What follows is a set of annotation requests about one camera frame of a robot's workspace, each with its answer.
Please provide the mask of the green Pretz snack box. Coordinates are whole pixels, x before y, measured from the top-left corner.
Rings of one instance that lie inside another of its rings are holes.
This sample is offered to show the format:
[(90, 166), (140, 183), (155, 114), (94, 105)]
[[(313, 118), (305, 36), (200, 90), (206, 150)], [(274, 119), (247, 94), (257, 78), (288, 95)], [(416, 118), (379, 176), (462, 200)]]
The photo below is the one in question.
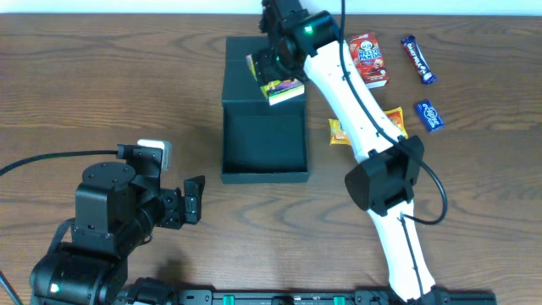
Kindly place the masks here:
[(246, 55), (246, 64), (270, 106), (305, 92), (304, 83), (297, 78), (284, 79), (276, 63), (263, 59), (257, 61), (253, 55)]

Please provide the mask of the red Hello Panda box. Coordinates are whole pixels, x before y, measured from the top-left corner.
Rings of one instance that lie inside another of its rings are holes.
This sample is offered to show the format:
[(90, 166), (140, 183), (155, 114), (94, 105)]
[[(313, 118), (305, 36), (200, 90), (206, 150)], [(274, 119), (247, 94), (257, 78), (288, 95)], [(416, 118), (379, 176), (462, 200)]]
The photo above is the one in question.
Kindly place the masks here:
[(346, 39), (352, 61), (368, 89), (385, 86), (389, 74), (376, 35), (369, 32)]

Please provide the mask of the black gift box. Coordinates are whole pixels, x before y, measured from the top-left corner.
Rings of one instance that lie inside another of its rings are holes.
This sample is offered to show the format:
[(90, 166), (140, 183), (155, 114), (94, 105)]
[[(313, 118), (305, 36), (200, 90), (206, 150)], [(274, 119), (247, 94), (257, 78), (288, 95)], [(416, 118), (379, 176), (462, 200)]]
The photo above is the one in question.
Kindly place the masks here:
[(229, 36), (222, 90), (225, 184), (304, 183), (309, 178), (306, 96), (270, 105), (246, 64), (268, 40)]

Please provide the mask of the blue Dairy Milk bar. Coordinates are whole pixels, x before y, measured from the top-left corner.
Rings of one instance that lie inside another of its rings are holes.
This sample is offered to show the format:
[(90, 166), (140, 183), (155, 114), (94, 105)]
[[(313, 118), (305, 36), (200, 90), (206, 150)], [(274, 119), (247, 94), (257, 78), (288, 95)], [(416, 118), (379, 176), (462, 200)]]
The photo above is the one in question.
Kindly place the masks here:
[(432, 72), (428, 62), (425, 60), (423, 53), (418, 45), (415, 36), (407, 36), (401, 40), (401, 45), (410, 56), (420, 80), (424, 85), (429, 85), (437, 81), (436, 75)]

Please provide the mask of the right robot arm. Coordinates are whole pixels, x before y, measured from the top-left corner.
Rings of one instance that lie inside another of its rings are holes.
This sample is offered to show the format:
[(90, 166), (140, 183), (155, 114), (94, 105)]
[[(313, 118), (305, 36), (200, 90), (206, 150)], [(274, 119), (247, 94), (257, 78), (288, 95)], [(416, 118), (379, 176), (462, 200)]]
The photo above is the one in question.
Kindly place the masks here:
[(344, 24), (327, 11), (310, 14), (298, 1), (263, 0), (260, 31), (268, 47), (254, 53), (259, 84), (311, 81), (351, 142), (357, 164), (345, 177), (354, 203), (372, 219), (389, 268), (392, 291), (424, 304), (435, 284), (416, 231), (413, 187), (425, 165), (423, 144), (390, 121), (352, 62)]

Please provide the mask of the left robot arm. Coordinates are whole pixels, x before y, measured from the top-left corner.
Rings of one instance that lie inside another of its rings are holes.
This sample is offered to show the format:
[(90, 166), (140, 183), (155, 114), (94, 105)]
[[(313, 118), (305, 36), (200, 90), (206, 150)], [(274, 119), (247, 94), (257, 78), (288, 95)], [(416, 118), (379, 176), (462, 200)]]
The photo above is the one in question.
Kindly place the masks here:
[(116, 161), (93, 164), (75, 191), (75, 216), (62, 223), (30, 275), (33, 304), (177, 304), (177, 291), (152, 278), (134, 284), (128, 257), (156, 227), (178, 230), (202, 216), (206, 179), (163, 189), (161, 147), (120, 144)]

